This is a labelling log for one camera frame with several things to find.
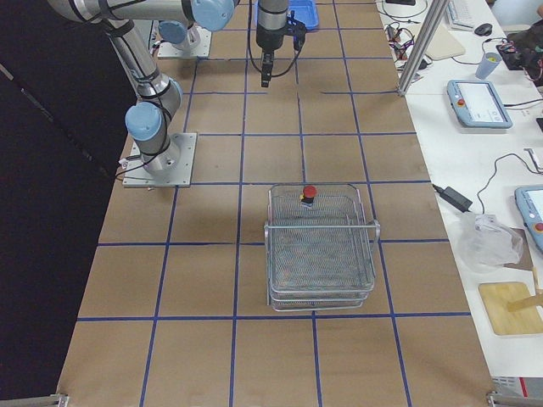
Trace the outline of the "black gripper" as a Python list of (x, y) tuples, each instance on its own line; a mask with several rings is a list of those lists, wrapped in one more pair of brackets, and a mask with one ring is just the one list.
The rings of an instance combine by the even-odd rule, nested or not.
[(275, 51), (283, 44), (284, 29), (267, 29), (262, 25), (257, 26), (256, 42), (261, 48), (261, 87), (269, 87), (272, 78), (272, 68), (274, 65)]

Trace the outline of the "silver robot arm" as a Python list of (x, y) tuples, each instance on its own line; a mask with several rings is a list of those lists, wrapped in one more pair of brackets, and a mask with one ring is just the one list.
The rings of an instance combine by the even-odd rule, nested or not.
[(194, 28), (224, 29), (238, 6), (235, 1), (52, 1), (65, 19), (100, 27), (109, 38), (137, 95), (125, 115), (126, 128), (139, 149), (140, 170), (166, 178), (180, 165), (182, 148), (168, 127), (181, 106), (182, 88), (160, 72), (135, 26), (138, 20), (171, 23), (187, 42)]
[(175, 49), (183, 52), (189, 52), (201, 43), (200, 34), (195, 25), (186, 27), (176, 20), (161, 20), (158, 29), (163, 42), (168, 42)]

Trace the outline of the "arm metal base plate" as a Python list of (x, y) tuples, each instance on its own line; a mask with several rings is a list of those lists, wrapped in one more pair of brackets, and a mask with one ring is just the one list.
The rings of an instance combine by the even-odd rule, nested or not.
[(133, 142), (126, 173), (122, 174), (124, 187), (189, 187), (193, 173), (193, 159), (198, 140), (197, 133), (170, 135), (170, 145), (152, 162), (143, 166), (138, 145)]
[(186, 28), (176, 21), (163, 21), (159, 25), (162, 43), (159, 59), (206, 59), (210, 53), (211, 33), (193, 25)]

